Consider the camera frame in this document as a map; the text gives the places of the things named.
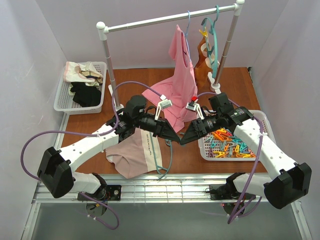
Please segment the pink t-shirt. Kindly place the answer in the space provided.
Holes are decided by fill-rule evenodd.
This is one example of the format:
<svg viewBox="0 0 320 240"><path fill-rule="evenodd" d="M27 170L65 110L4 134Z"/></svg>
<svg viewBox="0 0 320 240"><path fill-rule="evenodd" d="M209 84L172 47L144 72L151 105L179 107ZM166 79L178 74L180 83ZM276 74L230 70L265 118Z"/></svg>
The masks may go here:
<svg viewBox="0 0 320 240"><path fill-rule="evenodd" d="M154 105L161 100L158 94L171 100L172 106L163 110L164 117L175 132L179 132L185 127L186 122L196 118L196 113L186 109L186 106L193 97L198 95L198 88L186 38L178 25L175 28L168 54L175 62L173 76L152 85L153 90L146 89L142 95Z"/></svg>

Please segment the black garment in basket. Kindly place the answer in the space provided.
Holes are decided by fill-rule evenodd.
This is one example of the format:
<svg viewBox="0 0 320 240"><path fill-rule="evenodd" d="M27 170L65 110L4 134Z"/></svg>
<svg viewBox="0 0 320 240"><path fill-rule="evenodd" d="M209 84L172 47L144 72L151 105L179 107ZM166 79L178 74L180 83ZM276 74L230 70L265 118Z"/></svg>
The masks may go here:
<svg viewBox="0 0 320 240"><path fill-rule="evenodd" d="M73 101L81 107L95 107L101 102L101 91L95 86L87 86L84 82L72 82L70 92Z"/></svg>

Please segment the brown beige underwear hanging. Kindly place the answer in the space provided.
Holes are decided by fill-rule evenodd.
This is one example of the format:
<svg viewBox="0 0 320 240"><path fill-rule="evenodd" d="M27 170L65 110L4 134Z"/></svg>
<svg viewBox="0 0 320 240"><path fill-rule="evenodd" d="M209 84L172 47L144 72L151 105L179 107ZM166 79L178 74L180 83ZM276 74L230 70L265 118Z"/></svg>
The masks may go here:
<svg viewBox="0 0 320 240"><path fill-rule="evenodd" d="M207 57L206 39L202 38L197 46L198 62L194 67L194 78L197 85L197 89L201 90L207 82L208 73L212 71L211 63Z"/></svg>

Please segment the mauve underwear white waistband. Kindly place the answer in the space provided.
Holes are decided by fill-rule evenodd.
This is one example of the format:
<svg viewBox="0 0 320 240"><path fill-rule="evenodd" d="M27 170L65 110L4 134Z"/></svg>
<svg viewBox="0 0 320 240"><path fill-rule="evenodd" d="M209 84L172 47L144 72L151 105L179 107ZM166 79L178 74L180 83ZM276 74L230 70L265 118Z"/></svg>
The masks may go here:
<svg viewBox="0 0 320 240"><path fill-rule="evenodd" d="M106 159L126 179L155 171L162 166L162 155L157 137L137 128L133 135L117 145L108 147Z"/></svg>

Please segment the aluminium mounting rail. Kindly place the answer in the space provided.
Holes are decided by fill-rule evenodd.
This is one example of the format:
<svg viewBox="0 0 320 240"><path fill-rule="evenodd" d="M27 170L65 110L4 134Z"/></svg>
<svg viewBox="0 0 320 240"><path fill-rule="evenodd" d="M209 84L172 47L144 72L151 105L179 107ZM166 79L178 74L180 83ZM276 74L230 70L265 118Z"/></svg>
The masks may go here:
<svg viewBox="0 0 320 240"><path fill-rule="evenodd" d="M148 203L222 203L226 198L215 199L209 190L226 183L228 173L221 174L143 174L126 179L119 174L103 174L107 187L90 197L108 204Z"/></svg>

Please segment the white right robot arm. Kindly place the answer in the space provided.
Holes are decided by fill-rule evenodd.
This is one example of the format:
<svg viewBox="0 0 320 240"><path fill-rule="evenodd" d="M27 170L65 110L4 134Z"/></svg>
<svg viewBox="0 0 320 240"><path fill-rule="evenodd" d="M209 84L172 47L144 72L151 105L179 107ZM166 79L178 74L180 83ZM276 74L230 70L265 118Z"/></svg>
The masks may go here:
<svg viewBox="0 0 320 240"><path fill-rule="evenodd" d="M199 140L211 132L225 128L242 140L267 170L268 176L236 172L212 194L219 199L242 199L241 193L266 198L277 209L291 204L309 191L312 170L307 163L297 163L285 154L263 131L263 126L244 106L234 105L225 93L209 98L214 115L204 115L193 97L186 109L197 112L180 144Z"/></svg>

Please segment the blue thin hanger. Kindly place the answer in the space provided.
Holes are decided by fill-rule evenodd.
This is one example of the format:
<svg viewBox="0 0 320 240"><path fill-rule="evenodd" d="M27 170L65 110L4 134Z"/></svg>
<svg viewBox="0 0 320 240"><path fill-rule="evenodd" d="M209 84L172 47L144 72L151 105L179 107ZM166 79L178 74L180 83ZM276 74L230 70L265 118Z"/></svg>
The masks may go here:
<svg viewBox="0 0 320 240"><path fill-rule="evenodd" d="M186 46L187 46L187 52L188 52L189 62L191 63L191 62L192 62L192 59L191 59L190 47L189 47L189 40L188 40L188 37L189 37L189 27L190 27L190 22L191 22L191 14L190 14L190 11L189 11L189 10L187 11L187 13L188 13L188 24L187 24L186 30L185 30L185 32L184 32L184 37L185 37L185 42L186 42Z"/></svg>

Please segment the white laundry basket left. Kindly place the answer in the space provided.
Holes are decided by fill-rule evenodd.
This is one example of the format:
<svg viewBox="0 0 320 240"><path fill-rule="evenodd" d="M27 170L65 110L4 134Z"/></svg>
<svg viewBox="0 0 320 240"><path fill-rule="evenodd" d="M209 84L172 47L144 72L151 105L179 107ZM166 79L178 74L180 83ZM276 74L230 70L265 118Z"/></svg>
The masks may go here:
<svg viewBox="0 0 320 240"><path fill-rule="evenodd" d="M58 89L54 100L53 107L56 111L64 112L69 115L96 114L102 111L106 88L107 65L102 61L93 61L92 63L96 70L103 75L103 83L99 86L96 86L101 91L100 104L91 107L81 107L78 103L73 101L74 94L70 92L72 87L71 83L63 80L65 66L61 73L61 78L59 80Z"/></svg>

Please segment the yellow clothespin on hanger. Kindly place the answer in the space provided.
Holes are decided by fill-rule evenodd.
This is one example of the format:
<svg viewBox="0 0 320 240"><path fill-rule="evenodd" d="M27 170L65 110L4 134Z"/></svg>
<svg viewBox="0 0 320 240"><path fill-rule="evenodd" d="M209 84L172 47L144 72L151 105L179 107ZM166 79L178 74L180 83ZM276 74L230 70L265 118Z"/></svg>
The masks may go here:
<svg viewBox="0 0 320 240"><path fill-rule="evenodd" d="M199 32L201 33L201 35L204 37L205 40L209 39L209 34L206 28L204 28L204 30L199 30Z"/></svg>

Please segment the teal hanger on right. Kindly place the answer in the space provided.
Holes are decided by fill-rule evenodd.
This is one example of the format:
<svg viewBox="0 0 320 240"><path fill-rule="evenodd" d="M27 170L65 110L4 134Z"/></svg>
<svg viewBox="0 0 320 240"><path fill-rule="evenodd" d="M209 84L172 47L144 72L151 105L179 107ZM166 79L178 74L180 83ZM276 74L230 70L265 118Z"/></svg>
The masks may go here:
<svg viewBox="0 0 320 240"><path fill-rule="evenodd" d="M218 36L217 36L215 25L219 19L219 14L220 14L219 6L216 5L215 7L216 7L215 20L212 20L209 17L205 17L201 22L202 30L206 28L206 30L208 31L208 40L205 40L205 42L206 42L207 57L210 60L210 65L212 69L211 75L214 79L216 78L218 73L218 60L216 59L216 56L218 55ZM210 45L209 35L213 36L213 45Z"/></svg>

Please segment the pile of coloured clothespins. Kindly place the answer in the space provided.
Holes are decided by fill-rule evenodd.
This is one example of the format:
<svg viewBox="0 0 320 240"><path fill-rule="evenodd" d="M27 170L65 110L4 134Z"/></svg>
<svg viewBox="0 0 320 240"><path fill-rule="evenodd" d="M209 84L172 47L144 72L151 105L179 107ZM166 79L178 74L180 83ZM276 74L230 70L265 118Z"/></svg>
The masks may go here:
<svg viewBox="0 0 320 240"><path fill-rule="evenodd" d="M204 137L205 156L215 158L255 158L248 146L228 129L220 128Z"/></svg>

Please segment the cream pink garment in basket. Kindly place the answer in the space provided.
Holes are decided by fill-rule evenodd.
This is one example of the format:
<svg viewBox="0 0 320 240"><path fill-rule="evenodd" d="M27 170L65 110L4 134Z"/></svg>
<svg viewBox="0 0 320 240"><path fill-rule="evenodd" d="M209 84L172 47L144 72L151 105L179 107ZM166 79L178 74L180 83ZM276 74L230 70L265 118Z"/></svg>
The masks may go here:
<svg viewBox="0 0 320 240"><path fill-rule="evenodd" d="M84 64L67 61L63 80L67 83L84 83L88 87L98 87L103 83L104 77L90 61Z"/></svg>

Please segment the teal clothes hanger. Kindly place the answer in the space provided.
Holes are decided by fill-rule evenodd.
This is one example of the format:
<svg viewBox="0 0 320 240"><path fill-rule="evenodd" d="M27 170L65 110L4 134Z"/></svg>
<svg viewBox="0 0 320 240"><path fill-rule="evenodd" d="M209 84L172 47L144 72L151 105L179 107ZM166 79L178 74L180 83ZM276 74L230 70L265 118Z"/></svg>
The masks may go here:
<svg viewBox="0 0 320 240"><path fill-rule="evenodd" d="M158 140L156 138L150 138L150 151L151 156L154 161L155 172L158 174L158 181L163 180L166 175L170 172L172 164L173 164L173 143L171 140L165 139L165 146L169 150L169 154L163 156L161 152L161 147L159 145Z"/></svg>

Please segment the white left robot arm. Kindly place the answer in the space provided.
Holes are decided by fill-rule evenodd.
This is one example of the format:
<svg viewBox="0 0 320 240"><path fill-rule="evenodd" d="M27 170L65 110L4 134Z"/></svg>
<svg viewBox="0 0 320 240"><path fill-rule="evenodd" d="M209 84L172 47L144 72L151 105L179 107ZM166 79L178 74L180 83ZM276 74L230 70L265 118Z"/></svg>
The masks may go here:
<svg viewBox="0 0 320 240"><path fill-rule="evenodd" d="M48 148L43 154L37 176L52 196L61 198L74 191L84 192L96 200L102 199L107 192L106 181L97 173L85 174L76 170L98 153L133 135L137 128L151 132L154 137L179 142L180 138L168 120L160 117L160 111L173 104L164 95L160 99L155 106L155 114L152 114L146 109L146 98L134 95L92 136L60 149Z"/></svg>

